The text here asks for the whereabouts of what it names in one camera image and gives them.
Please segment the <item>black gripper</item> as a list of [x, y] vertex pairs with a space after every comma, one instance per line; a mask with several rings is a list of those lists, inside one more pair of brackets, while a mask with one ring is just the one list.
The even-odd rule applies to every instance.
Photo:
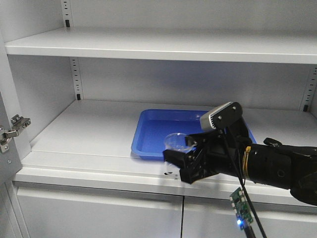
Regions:
[[185, 136], [185, 145], [195, 150], [183, 153], [164, 150], [163, 157], [180, 169], [183, 182], [192, 184], [197, 180], [217, 174], [226, 174], [242, 180], [242, 159], [248, 145], [246, 137], [233, 138], [224, 132], [206, 132]]

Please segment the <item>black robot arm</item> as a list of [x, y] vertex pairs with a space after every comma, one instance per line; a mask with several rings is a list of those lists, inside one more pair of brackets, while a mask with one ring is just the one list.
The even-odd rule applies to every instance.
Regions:
[[315, 147], [283, 145], [271, 138], [255, 144], [249, 137], [221, 130], [187, 135], [185, 143], [193, 146], [187, 153], [163, 152], [164, 160], [179, 168], [183, 182], [226, 174], [286, 189], [303, 203], [317, 204]]

